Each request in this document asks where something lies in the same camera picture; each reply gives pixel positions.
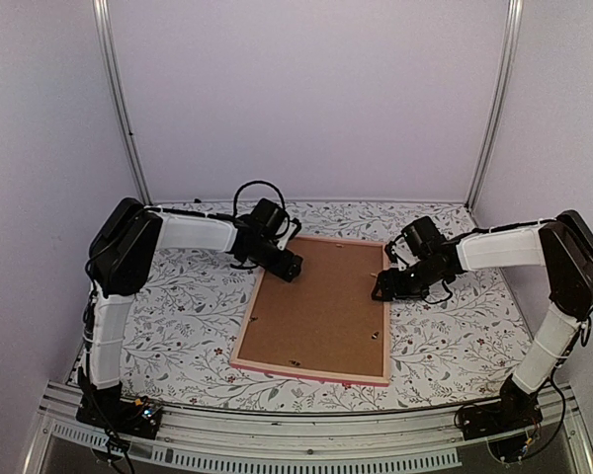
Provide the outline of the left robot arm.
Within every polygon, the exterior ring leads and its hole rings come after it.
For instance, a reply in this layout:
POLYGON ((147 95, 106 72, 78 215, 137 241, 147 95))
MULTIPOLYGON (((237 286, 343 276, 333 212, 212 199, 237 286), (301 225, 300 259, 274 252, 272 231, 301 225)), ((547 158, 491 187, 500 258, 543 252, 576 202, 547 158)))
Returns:
POLYGON ((233 257, 236 268, 260 267, 291 282, 302 258, 287 247, 301 230, 285 207, 260 199, 247 214, 205 213, 120 201, 90 245, 85 273, 90 280, 84 314, 85 359, 78 372, 82 418, 107 429, 140 420, 155 422, 145 399, 121 399, 120 360, 132 300, 146 285, 159 250, 202 250, 233 257))

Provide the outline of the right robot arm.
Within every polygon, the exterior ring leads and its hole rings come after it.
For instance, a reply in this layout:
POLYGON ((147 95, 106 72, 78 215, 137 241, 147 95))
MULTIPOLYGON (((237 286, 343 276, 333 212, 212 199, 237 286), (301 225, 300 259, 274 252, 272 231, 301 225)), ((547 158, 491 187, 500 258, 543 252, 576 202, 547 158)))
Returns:
POLYGON ((498 399, 487 408, 465 406, 459 425, 482 434, 511 431, 542 419, 541 389, 576 344, 590 337, 593 314, 593 232, 576 210, 555 217, 498 227, 475 228, 448 237, 429 217, 406 225, 398 236, 414 262, 385 246, 392 266, 380 271, 371 298, 379 302, 428 301, 435 284, 489 269, 538 268, 547 280, 548 307, 524 358, 506 377, 498 399))

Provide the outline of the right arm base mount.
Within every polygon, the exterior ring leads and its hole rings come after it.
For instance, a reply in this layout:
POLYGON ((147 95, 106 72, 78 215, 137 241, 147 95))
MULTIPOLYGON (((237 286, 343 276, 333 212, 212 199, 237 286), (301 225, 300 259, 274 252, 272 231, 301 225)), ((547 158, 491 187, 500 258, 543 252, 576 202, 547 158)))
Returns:
POLYGON ((543 414, 537 404, 516 411, 508 411, 499 401, 488 404, 466 403, 454 414, 454 425, 463 433, 465 440, 538 426, 543 414))

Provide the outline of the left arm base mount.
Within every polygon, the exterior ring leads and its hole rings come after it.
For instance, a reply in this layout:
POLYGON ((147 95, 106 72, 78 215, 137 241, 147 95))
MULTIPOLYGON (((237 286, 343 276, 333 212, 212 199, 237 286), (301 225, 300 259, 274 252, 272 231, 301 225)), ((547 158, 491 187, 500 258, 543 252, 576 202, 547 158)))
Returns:
POLYGON ((147 397, 124 401, 116 397, 84 396, 76 420, 110 433, 156 439, 162 420, 162 405, 147 397))

